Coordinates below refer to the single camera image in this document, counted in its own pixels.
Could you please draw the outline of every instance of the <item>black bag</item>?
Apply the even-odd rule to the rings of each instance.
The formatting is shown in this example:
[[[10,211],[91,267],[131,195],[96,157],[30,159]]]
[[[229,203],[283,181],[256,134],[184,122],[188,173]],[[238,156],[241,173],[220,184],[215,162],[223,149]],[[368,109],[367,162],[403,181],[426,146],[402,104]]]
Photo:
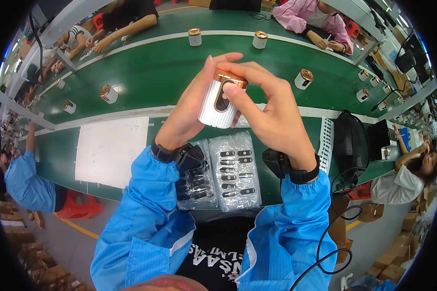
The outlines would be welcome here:
[[[342,182],[336,191],[346,186],[355,186],[358,177],[366,170],[370,160],[370,145],[367,131],[361,120],[348,110],[343,110],[334,121],[334,144],[332,155]]]

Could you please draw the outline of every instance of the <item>concrete floor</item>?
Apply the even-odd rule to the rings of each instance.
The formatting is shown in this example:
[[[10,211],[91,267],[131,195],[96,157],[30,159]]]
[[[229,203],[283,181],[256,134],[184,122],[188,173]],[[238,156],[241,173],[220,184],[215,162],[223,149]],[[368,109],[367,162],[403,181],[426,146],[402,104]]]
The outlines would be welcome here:
[[[162,5],[157,7],[157,11],[160,12],[159,16],[162,17],[163,15],[208,9],[204,7],[186,7],[189,7],[189,5],[185,2],[173,5],[171,1],[164,0]],[[101,214],[87,220],[72,219],[71,222],[99,235],[119,202],[105,199],[98,199],[98,201],[104,207]],[[361,202],[356,201],[350,205],[360,204]],[[374,261],[384,253],[393,239],[399,234],[403,218],[409,209],[410,204],[386,205],[384,214],[380,219],[372,223],[358,224],[347,231],[347,238],[353,240],[353,246],[351,247],[353,259],[347,269],[332,276],[329,291],[338,291],[340,289],[341,276],[346,276],[349,273],[353,273],[354,276],[362,276],[372,266]],[[347,213],[347,216],[356,214],[357,211],[353,210],[353,213]],[[40,230],[35,222],[28,221],[26,210],[20,209],[20,213],[24,217],[24,224],[33,231],[36,238],[50,253],[55,262],[62,265],[78,280],[93,287],[89,267],[93,259],[96,240],[64,223],[54,215],[44,214],[46,227],[44,230]],[[199,211],[195,216],[205,220],[219,214],[219,210],[212,212]]]

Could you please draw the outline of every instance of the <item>plastic bag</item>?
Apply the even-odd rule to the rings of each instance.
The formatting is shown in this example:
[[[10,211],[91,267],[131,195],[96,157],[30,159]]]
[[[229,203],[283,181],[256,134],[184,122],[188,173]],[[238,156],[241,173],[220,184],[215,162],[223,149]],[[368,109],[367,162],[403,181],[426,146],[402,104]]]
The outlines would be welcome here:
[[[180,172],[180,179],[175,183],[177,205],[180,210],[213,209],[218,206],[214,176],[210,168],[209,145],[206,139],[191,142],[199,145],[204,154],[204,161],[196,169]]]
[[[209,149],[222,211],[260,206],[261,188],[250,134],[245,131],[212,138]]]

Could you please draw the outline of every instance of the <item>workbench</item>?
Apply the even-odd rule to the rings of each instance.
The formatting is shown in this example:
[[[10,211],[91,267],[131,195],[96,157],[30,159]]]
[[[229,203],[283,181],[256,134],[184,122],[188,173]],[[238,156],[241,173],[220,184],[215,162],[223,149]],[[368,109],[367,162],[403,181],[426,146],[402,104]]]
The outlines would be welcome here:
[[[203,31],[202,45],[198,47],[191,47],[186,36],[168,37],[175,33],[185,33],[193,27],[199,27]],[[206,35],[206,31],[217,30],[221,32]],[[233,35],[257,30],[305,44],[310,43],[308,39],[285,30],[275,20],[255,20],[248,15],[248,12],[199,11],[160,16],[155,27],[131,36],[125,43],[118,40],[109,47],[103,57],[92,54],[79,61],[82,54],[80,53],[73,59],[80,69],[76,73],[68,74],[69,71],[65,68],[57,75],[48,77],[44,86],[37,92],[41,94],[41,100],[32,110],[43,112],[44,118],[50,122],[62,124],[100,114],[175,105],[183,90],[203,67],[208,55],[241,52],[244,57],[240,62],[256,61],[277,77],[290,82],[299,106],[339,111],[347,109],[352,113],[371,117],[379,117],[383,114],[379,110],[373,113],[370,111],[385,96],[383,85],[379,84],[373,88],[369,80],[361,82],[357,77],[361,69],[350,62],[356,54],[359,54],[358,49],[355,48],[354,56],[336,57],[314,49],[310,45],[270,38],[266,48],[258,50],[252,46],[252,36]],[[223,31],[230,31],[232,35],[223,35],[225,33]],[[139,45],[143,40],[161,36],[167,37]],[[123,50],[123,45],[131,47]],[[117,49],[121,51],[110,54],[110,51]],[[99,60],[88,64],[96,58]],[[302,68],[310,70],[314,75],[313,83],[306,90],[299,90],[294,86],[294,78]],[[387,72],[384,75],[387,82],[395,87],[391,75]],[[66,83],[63,89],[56,86],[46,89],[62,76],[65,76]],[[106,84],[111,85],[119,93],[118,100],[114,104],[108,104],[99,97],[100,89]],[[355,94],[363,87],[369,90],[370,97],[360,103]],[[260,87],[250,84],[246,92],[255,103],[266,102]],[[390,96],[389,102],[394,102],[397,98],[393,95]],[[74,114],[62,110],[66,99],[76,103],[77,109]],[[149,120],[147,144],[152,142],[164,120],[166,117]],[[317,152],[321,118],[303,117],[303,122]],[[280,203],[280,180],[263,164],[261,153],[267,147],[257,139],[251,129],[217,129],[206,126],[194,140],[229,135],[243,130],[249,131],[252,136],[263,205]],[[121,200],[121,189],[75,181],[78,136],[79,127],[37,136],[36,155],[40,160],[37,163],[38,174],[70,189],[102,198]],[[25,141],[21,141],[19,145],[22,149]],[[393,148],[392,162],[370,163],[359,178],[359,183],[367,182],[392,170],[393,161],[399,154],[399,148]],[[332,161],[329,177],[332,180],[337,174],[336,163]]]

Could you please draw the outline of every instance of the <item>fingernail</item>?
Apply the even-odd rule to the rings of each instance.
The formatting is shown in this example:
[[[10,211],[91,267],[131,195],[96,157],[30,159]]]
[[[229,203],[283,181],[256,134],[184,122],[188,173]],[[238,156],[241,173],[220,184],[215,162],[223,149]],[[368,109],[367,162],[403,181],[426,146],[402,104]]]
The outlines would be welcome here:
[[[209,67],[209,66],[210,66],[210,63],[212,63],[212,56],[211,56],[211,55],[209,55],[209,56],[207,57],[207,60],[205,60],[204,68]]]
[[[231,84],[231,83],[225,83],[223,84],[223,92],[228,96],[228,98],[235,96],[237,92],[237,85]]]

